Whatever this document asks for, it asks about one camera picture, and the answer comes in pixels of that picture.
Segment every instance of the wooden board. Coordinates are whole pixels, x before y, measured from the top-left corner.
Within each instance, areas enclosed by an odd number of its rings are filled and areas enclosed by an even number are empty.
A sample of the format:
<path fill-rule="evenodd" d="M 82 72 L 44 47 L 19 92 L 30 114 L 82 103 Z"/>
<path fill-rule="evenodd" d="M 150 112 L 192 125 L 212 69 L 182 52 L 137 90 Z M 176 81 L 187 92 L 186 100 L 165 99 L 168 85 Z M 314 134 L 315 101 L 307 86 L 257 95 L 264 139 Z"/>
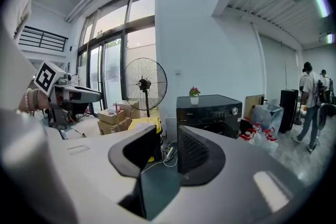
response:
<path fill-rule="evenodd" d="M 251 111 L 255 105 L 261 104 L 261 97 L 265 97 L 264 94 L 247 96 L 245 101 L 245 113 L 244 116 L 250 118 Z"/>

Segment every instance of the white t-shirt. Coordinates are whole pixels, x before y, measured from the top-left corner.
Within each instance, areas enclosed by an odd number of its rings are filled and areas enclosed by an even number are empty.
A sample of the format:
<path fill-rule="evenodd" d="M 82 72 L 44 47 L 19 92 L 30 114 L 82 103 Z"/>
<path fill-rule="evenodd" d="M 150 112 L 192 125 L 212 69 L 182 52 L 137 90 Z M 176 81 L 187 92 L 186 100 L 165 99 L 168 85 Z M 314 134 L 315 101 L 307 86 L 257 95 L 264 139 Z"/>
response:
<path fill-rule="evenodd" d="M 5 0 L 0 8 L 2 26 L 18 44 L 21 33 L 32 11 L 32 0 Z"/>
<path fill-rule="evenodd" d="M 309 76 L 308 75 L 303 75 L 302 78 L 300 79 L 300 83 L 299 83 L 299 92 L 301 94 L 301 87 L 304 86 L 306 80 L 309 80 Z"/>
<path fill-rule="evenodd" d="M 305 84 L 303 85 L 303 91 L 309 94 L 306 104 L 306 107 L 308 108 L 320 104 L 317 89 L 317 83 L 319 80 L 320 77 L 314 71 L 311 71 L 307 76 L 307 79 L 305 79 Z"/>
<path fill-rule="evenodd" d="M 325 87 L 327 87 L 327 91 L 329 91 L 329 86 L 330 86 L 330 79 L 329 79 L 329 77 L 328 77 L 328 75 L 327 74 L 325 74 L 326 76 L 324 77 L 324 79 L 323 79 L 323 85 L 325 86 Z"/>

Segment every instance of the window frame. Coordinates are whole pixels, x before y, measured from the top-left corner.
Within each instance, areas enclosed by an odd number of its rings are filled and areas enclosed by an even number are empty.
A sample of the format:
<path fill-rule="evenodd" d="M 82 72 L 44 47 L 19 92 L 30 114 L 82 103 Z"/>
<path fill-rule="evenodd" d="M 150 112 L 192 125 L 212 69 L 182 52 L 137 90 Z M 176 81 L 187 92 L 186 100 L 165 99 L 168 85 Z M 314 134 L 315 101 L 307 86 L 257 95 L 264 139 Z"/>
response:
<path fill-rule="evenodd" d="M 101 15 L 101 10 L 106 10 L 112 5 L 116 5 L 117 2 L 120 1 L 125 1 L 125 0 L 113 0 L 110 1 L 109 3 L 103 5 L 102 7 L 98 8 L 97 11 L 92 13 L 90 16 L 88 16 L 85 20 L 85 23 L 83 25 L 83 29 L 81 32 L 80 36 L 80 46 L 78 47 L 78 52 L 77 52 L 77 66 L 76 66 L 76 72 L 78 72 L 78 66 L 79 66 L 79 59 L 80 56 L 83 53 L 87 53 L 87 63 L 86 63 L 86 76 L 87 76 L 87 87 L 90 87 L 90 56 L 91 56 L 91 50 L 95 47 L 100 47 L 102 46 L 102 53 L 101 53 L 101 61 L 100 61 L 100 76 L 101 76 L 101 81 L 102 81 L 102 89 L 101 92 L 103 94 L 102 98 L 102 103 L 103 103 L 103 109 L 107 108 L 107 99 L 106 99 L 106 94 L 105 94 L 105 83 L 104 83 L 104 55 L 105 55 L 105 49 L 106 49 L 106 44 L 110 41 L 113 41 L 117 38 L 121 38 L 121 43 L 120 43 L 120 84 L 124 85 L 125 84 L 125 78 L 123 76 L 123 71 L 126 66 L 125 65 L 125 58 L 124 58 L 124 52 L 125 52 L 125 47 L 127 45 L 127 34 L 139 30 L 143 30 L 146 28 L 151 28 L 155 27 L 155 15 L 150 15 L 147 17 L 143 17 L 137 20 L 129 21 L 130 18 L 130 12 L 131 12 L 131 7 L 132 3 L 134 0 L 128 0 L 127 1 L 127 8 L 126 8 L 126 13 L 125 13 L 125 20 L 124 24 L 119 25 L 117 27 L 114 27 L 112 29 L 109 29 L 103 33 L 103 36 L 101 37 L 96 37 L 93 38 L 94 35 L 94 30 L 96 28 L 97 21 L 100 19 Z M 89 23 L 92 22 L 93 18 L 93 25 L 90 33 L 90 39 L 87 43 L 83 44 L 85 33 L 87 30 L 87 27 Z M 126 93 L 123 87 L 121 87 L 121 98 L 125 100 L 126 98 Z"/>

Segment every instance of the hand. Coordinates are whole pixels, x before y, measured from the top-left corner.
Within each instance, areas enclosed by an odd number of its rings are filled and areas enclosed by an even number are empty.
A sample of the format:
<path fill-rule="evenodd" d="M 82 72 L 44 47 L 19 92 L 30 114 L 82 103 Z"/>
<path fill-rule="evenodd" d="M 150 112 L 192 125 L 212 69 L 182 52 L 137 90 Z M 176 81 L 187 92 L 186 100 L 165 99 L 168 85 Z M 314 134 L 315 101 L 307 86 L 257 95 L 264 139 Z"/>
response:
<path fill-rule="evenodd" d="M 50 109 L 48 97 L 41 91 L 37 92 L 37 104 L 40 109 Z"/>

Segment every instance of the power strip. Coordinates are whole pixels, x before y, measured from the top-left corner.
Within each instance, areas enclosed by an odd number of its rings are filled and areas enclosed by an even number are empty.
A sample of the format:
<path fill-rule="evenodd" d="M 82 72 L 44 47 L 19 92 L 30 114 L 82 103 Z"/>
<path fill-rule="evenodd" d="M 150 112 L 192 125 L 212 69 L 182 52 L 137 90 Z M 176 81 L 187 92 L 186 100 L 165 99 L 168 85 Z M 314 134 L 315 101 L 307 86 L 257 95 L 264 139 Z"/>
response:
<path fill-rule="evenodd" d="M 172 152 L 174 151 L 174 147 L 172 146 L 167 154 L 166 159 L 170 159 L 170 155 L 172 155 Z"/>

